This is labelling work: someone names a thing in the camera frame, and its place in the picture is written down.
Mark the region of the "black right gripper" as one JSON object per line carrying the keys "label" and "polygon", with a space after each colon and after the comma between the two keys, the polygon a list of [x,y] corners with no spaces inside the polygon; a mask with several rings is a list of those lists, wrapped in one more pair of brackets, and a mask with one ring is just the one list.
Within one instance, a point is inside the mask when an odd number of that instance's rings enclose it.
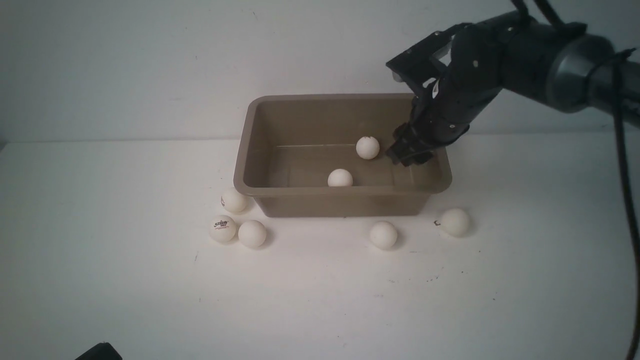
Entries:
{"label": "black right gripper", "polygon": [[513,22],[478,22],[455,35],[440,60],[444,73],[414,95],[409,120],[386,150],[394,165],[421,166],[469,129],[502,89],[499,71],[514,29]]}

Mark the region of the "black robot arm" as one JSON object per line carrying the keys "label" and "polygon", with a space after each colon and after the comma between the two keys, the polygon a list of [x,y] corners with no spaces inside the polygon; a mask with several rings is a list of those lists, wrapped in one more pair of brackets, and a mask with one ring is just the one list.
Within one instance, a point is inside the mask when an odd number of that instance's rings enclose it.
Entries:
{"label": "black robot arm", "polygon": [[555,28],[519,11],[436,31],[386,63],[414,94],[386,155],[405,167],[429,162],[502,90],[562,113],[620,114],[638,127],[639,64],[630,54],[585,23]]}

